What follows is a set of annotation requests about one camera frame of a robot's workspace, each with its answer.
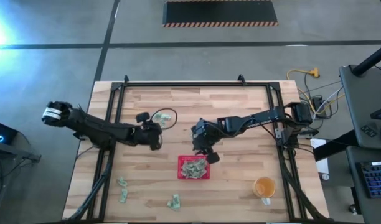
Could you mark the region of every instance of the red tray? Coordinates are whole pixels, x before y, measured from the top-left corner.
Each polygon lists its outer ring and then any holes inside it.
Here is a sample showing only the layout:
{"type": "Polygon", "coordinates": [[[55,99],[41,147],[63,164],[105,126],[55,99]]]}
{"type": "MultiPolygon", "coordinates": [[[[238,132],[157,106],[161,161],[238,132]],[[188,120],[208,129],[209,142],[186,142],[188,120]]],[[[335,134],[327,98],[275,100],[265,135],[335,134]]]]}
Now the red tray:
{"type": "Polygon", "coordinates": [[[178,179],[182,180],[200,180],[200,179],[210,179],[210,164],[207,163],[207,167],[205,170],[207,171],[206,174],[204,174],[201,178],[194,179],[194,178],[185,178],[181,175],[182,171],[182,165],[184,165],[185,161],[194,161],[197,159],[205,159],[205,156],[178,156],[178,179]]]}

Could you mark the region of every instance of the keyboard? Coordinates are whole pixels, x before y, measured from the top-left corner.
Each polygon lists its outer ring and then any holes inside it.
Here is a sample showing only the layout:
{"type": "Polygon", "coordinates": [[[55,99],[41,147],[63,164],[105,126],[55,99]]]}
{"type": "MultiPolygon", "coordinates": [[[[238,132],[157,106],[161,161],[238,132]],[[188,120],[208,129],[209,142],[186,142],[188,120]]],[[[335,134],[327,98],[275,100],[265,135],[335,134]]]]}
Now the keyboard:
{"type": "Polygon", "coordinates": [[[381,198],[381,162],[358,162],[356,165],[368,198],[381,198]]]}

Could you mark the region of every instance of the dollar bill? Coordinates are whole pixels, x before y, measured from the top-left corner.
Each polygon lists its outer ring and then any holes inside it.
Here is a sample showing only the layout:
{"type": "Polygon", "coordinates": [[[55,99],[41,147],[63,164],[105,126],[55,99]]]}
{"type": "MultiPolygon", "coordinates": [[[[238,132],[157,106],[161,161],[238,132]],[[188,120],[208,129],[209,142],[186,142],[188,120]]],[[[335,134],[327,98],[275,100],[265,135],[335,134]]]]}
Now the dollar bill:
{"type": "Polygon", "coordinates": [[[181,204],[179,202],[178,194],[172,195],[172,200],[167,202],[167,207],[173,209],[174,211],[178,211],[180,209],[181,204]]]}
{"type": "Polygon", "coordinates": [[[198,159],[195,161],[185,161],[182,165],[181,175],[185,178],[198,179],[207,173],[207,161],[205,159],[198,159]]]}
{"type": "Polygon", "coordinates": [[[124,180],[123,177],[120,177],[118,180],[117,180],[117,183],[122,186],[122,187],[127,187],[127,181],[124,180]]]}
{"type": "Polygon", "coordinates": [[[128,195],[128,190],[127,189],[121,189],[121,197],[120,197],[119,202],[120,203],[126,203],[127,195],[128,195]]]}
{"type": "Polygon", "coordinates": [[[162,114],[162,113],[156,113],[153,118],[155,121],[160,122],[160,126],[164,128],[166,126],[166,121],[171,120],[171,115],[169,114],[162,114]]]}

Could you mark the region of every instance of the gray concrete floor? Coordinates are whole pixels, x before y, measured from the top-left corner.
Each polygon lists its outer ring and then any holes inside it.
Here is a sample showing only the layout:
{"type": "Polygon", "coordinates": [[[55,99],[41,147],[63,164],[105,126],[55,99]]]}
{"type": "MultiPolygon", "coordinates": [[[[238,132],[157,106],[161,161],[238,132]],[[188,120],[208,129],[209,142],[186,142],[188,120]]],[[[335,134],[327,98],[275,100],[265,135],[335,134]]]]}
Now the gray concrete floor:
{"type": "MultiPolygon", "coordinates": [[[[114,0],[0,0],[0,44],[103,43],[114,0]]],[[[164,29],[163,0],[122,0],[111,38],[121,42],[381,40],[381,3],[364,0],[273,0],[278,27],[164,29]]],[[[379,45],[110,49],[102,80],[282,80],[290,69],[319,68],[310,88],[339,80],[338,68],[357,64],[379,45]]],[[[78,141],[68,129],[41,123],[50,100],[88,106],[100,49],[0,50],[0,122],[23,132],[42,160],[6,186],[0,223],[41,223],[62,217],[78,141]]],[[[304,75],[291,75],[305,89],[304,75]]],[[[341,84],[315,95],[328,97],[341,84]]],[[[352,129],[345,98],[319,137],[352,129]]],[[[342,159],[329,161],[331,170],[342,159]]],[[[347,211],[349,188],[324,186],[336,220],[362,221],[347,211]]]]}

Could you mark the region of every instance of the hazard stripe mat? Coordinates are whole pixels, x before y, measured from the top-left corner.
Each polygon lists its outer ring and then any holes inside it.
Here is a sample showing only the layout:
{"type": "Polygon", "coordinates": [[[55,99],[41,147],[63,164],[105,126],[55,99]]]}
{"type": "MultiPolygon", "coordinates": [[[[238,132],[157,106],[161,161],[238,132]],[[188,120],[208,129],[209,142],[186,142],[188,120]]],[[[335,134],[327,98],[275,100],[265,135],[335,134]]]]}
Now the hazard stripe mat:
{"type": "Polygon", "coordinates": [[[269,0],[178,0],[164,3],[163,27],[273,27],[269,0]]]}

